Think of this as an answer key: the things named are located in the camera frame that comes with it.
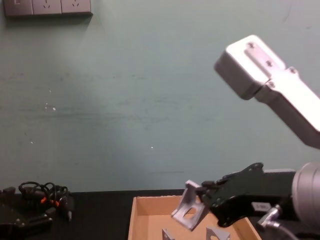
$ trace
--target metal bracket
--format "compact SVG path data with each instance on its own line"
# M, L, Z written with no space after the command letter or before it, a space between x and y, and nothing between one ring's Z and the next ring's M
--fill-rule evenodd
M162 240L175 240L169 233L166 228L162 229Z
M230 240L230 233L215 227L206 228L206 240L211 240L211 236L217 237L218 240Z
M180 224L188 228L190 231L201 222L201 220L207 215L208 208L202 203L197 202L196 189L200 185L188 180L185 182L185 190L183 192L179 206L171 213L171 216L177 220ZM190 209L195 210L195 214L190 218L185 218L185 215Z

